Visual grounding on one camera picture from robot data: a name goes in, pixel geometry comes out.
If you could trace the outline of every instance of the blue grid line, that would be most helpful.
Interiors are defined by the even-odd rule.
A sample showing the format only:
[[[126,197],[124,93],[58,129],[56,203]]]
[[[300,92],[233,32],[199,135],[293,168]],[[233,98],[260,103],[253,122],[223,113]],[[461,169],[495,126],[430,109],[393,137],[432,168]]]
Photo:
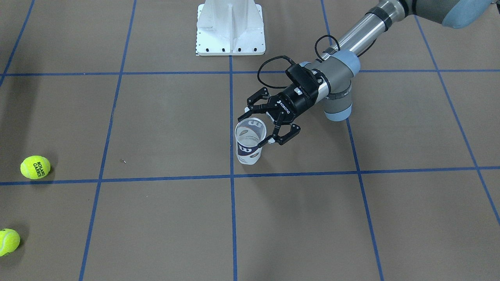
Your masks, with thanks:
[[[500,170],[500,166],[480,166],[480,170]],[[445,167],[445,168],[415,168],[415,169],[386,169],[386,170],[347,170],[347,171],[318,171],[318,172],[283,172],[283,173],[244,173],[244,174],[217,174],[217,175],[182,175],[182,176],[155,176],[155,177],[124,177],[103,178],[101,183],[128,183],[128,182],[155,182],[155,181],[187,181],[266,177],[307,177],[307,176],[336,176],[336,175],[368,175],[368,174],[398,174],[398,173],[433,173],[453,171],[475,171],[476,167]],[[99,179],[62,179],[62,180],[32,180],[32,181],[0,181],[1,186],[26,185],[60,185],[97,183]]]
[[[357,171],[318,171],[318,172],[282,172],[282,173],[244,173],[235,174],[235,178],[272,178],[272,177],[306,177],[306,176],[333,176],[355,175]]]
[[[439,72],[500,72],[500,69],[439,69]]]
[[[120,73],[122,73],[123,70],[124,70],[125,59],[127,58],[127,49],[129,47],[130,34],[132,32],[132,25],[134,23],[134,15],[135,15],[135,12],[136,12],[136,5],[137,5],[137,0],[134,0],[133,1],[133,6],[132,6],[132,12],[131,12],[131,15],[130,15],[130,22],[128,24],[128,32],[127,32],[127,36],[126,36],[126,40],[125,40],[125,47],[123,49],[123,57],[121,59]],[[99,193],[101,192],[101,183],[102,183],[102,180],[103,180],[104,167],[105,167],[105,164],[106,164],[106,156],[108,154],[108,147],[109,147],[109,144],[110,144],[111,131],[112,131],[112,128],[113,128],[113,117],[114,117],[115,109],[116,109],[116,106],[117,106],[117,100],[118,100],[118,94],[120,92],[121,82],[122,82],[122,75],[120,74],[119,77],[118,77],[118,82],[116,84],[116,91],[115,91],[115,94],[114,94],[113,107],[111,109],[111,116],[109,118],[109,126],[107,128],[106,143],[104,145],[104,151],[102,153],[102,162],[101,162],[101,165],[100,165],[99,179],[98,179],[98,182],[97,182],[97,187],[95,188],[95,197],[94,197],[94,202],[93,202],[93,205],[92,205],[92,213],[90,215],[90,222],[88,224],[87,239],[86,239],[86,242],[85,242],[85,250],[83,251],[83,258],[82,258],[82,261],[81,261],[80,275],[79,275],[79,279],[78,279],[79,281],[83,281],[84,274],[85,274],[85,267],[87,265],[87,257],[88,257],[88,254],[89,254],[89,247],[90,247],[91,238],[92,238],[92,230],[94,228],[94,220],[96,218],[96,210],[97,210],[97,205],[98,205],[98,202],[99,202]]]
[[[123,75],[229,74],[229,71],[127,71]]]
[[[394,72],[437,72],[435,69],[368,69],[360,73],[394,73]]]
[[[120,75],[120,72],[53,72],[53,73],[7,73],[6,77],[19,76],[92,76],[92,75]]]
[[[431,51],[431,47],[429,45],[429,42],[427,41],[426,35],[424,34],[424,30],[422,29],[422,26],[420,25],[420,21],[416,15],[414,15],[414,18],[415,18],[416,24],[418,25],[418,29],[420,30],[420,34],[422,35],[423,41],[425,42],[425,45],[427,46],[427,50],[429,52],[430,58],[432,59],[432,63],[434,64],[434,67],[437,70],[437,75],[439,76],[439,80],[441,81],[441,85],[444,89],[444,93],[446,94],[446,98],[448,99],[449,106],[451,107],[451,111],[453,111],[453,115],[455,117],[456,123],[458,124],[458,127],[460,128],[460,132],[462,134],[463,140],[465,141],[465,145],[467,146],[467,149],[469,151],[470,158],[472,159],[472,162],[474,163],[474,167],[477,171],[477,175],[479,176],[479,179],[481,181],[484,192],[486,193],[486,197],[488,198],[489,204],[491,205],[491,209],[493,210],[493,213],[496,217],[496,222],[498,223],[498,225],[500,225],[499,213],[497,211],[495,203],[493,202],[493,199],[491,197],[490,191],[488,190],[488,187],[487,187],[486,182],[483,178],[483,175],[481,174],[481,170],[479,169],[478,162],[476,161],[476,157],[474,156],[471,145],[469,144],[469,140],[467,139],[464,128],[462,127],[462,123],[460,122],[457,111],[455,110],[455,106],[453,105],[452,98],[450,96],[450,93],[448,92],[448,88],[446,87],[445,80],[443,79],[443,76],[441,75],[441,71],[438,67],[438,64],[436,63],[436,59],[434,58],[433,52]]]
[[[257,70],[240,70],[240,71],[233,71],[232,74],[257,74]],[[284,70],[261,70],[261,74],[283,74],[285,73]]]
[[[500,170],[500,166],[480,166],[479,170]]]
[[[382,263],[379,256],[379,248],[377,246],[377,239],[375,238],[375,232],[372,223],[372,216],[370,215],[370,207],[368,206],[367,194],[365,192],[365,184],[363,183],[363,177],[360,169],[360,162],[358,160],[358,153],[356,152],[356,146],[354,144],[353,130],[351,129],[351,123],[349,118],[345,120],[347,124],[347,130],[349,132],[350,145],[352,148],[352,155],[354,157],[354,164],[356,165],[357,179],[359,181],[359,187],[361,188],[361,196],[363,197],[364,210],[366,212],[366,220],[368,221],[368,228],[370,230],[371,243],[373,245],[373,252],[375,254],[376,265],[378,268],[378,276],[380,281],[384,281],[384,271],[382,270]]]
[[[213,180],[229,179],[229,174],[217,175],[183,175],[183,176],[154,176],[154,177],[125,177],[103,178],[102,183],[129,183],[129,182],[158,182],[158,181],[188,181],[188,180]]]
[[[238,251],[236,237],[236,197],[235,197],[235,156],[233,136],[233,56],[229,56],[229,159],[231,181],[231,220],[232,220],[232,278],[238,281]]]
[[[61,185],[61,184],[96,184],[98,179],[66,179],[66,180],[31,180],[31,181],[0,181],[3,186],[36,186],[36,185]]]
[[[16,50],[18,49],[19,41],[21,41],[21,37],[23,36],[26,25],[28,24],[28,20],[30,19],[30,15],[31,15],[31,12],[33,10],[34,5],[35,5],[35,0],[31,0],[31,4],[29,5],[28,13],[26,14],[26,18],[24,19],[24,22],[23,22],[22,27],[21,27],[21,31],[19,31],[19,36],[17,36],[17,40],[15,41],[14,47],[12,48],[12,52],[10,53],[10,56],[8,57],[7,65],[5,66],[5,69],[3,70],[2,77],[0,78],[0,87],[4,83],[5,74],[9,70],[9,67],[11,66],[12,59],[14,58],[14,54],[16,53]]]
[[[327,9],[325,8],[325,1],[321,0],[321,9],[323,10],[323,19],[324,19],[324,24],[326,25],[326,34],[331,35],[330,33],[330,24],[328,23],[328,17],[327,17]],[[328,41],[330,42],[330,46],[333,45],[333,41],[330,37],[328,37]]]
[[[362,69],[360,73],[435,73],[436,69]],[[500,69],[440,69],[439,72],[477,73],[500,72]],[[262,74],[283,74],[284,70],[262,70]],[[199,75],[199,74],[229,74],[229,71],[124,71],[124,72],[47,72],[47,73],[2,73],[4,77],[31,76],[99,76],[99,75]],[[234,70],[235,74],[257,74],[257,70]]]
[[[476,167],[449,167],[449,168],[420,168],[420,169],[387,169],[387,170],[361,170],[360,174],[398,174],[398,173],[428,173],[428,172],[452,172],[452,171],[475,171]]]

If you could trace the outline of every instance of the plastic cup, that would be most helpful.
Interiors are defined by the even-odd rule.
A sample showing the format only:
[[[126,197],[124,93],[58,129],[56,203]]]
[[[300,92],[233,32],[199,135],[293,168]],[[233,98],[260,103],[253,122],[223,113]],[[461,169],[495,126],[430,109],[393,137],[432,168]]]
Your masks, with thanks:
[[[259,160],[262,147],[257,145],[266,138],[266,134],[266,124],[255,117],[244,119],[236,125],[236,155],[241,164],[253,165]]]

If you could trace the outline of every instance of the light blue joint cap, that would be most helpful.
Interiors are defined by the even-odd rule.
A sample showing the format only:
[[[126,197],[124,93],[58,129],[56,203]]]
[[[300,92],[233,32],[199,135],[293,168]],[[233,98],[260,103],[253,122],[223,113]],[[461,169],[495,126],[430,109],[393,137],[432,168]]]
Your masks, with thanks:
[[[332,55],[332,57],[343,62],[352,72],[352,76],[356,76],[361,70],[361,63],[358,56],[350,50],[340,50]]]
[[[442,25],[461,29],[477,20],[491,5],[492,0],[460,0],[444,17]]]
[[[342,110],[337,113],[324,113],[326,118],[330,121],[340,122],[346,120],[349,116],[351,116],[351,112],[353,111],[353,104],[351,103],[348,108]]]

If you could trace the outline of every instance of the tennis ball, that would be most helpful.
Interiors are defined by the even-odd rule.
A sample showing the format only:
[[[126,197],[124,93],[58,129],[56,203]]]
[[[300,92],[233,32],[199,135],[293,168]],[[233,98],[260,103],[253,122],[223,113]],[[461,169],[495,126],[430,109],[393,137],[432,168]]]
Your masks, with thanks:
[[[19,242],[21,242],[21,238],[15,230],[0,229],[0,257],[14,252],[18,248]]]
[[[50,172],[51,163],[42,156],[30,156],[21,163],[21,174],[28,179],[41,179]]]

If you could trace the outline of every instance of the gray floor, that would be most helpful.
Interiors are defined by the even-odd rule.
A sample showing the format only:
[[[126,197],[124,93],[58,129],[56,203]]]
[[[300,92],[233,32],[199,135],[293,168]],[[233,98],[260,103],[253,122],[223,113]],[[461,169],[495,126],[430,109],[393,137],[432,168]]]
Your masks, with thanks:
[[[258,0],[266,54],[235,57],[195,56],[202,2],[0,1],[0,228],[22,238],[0,280],[500,280],[495,7],[394,24],[348,121],[314,107],[244,166],[260,64],[313,60],[377,1]]]

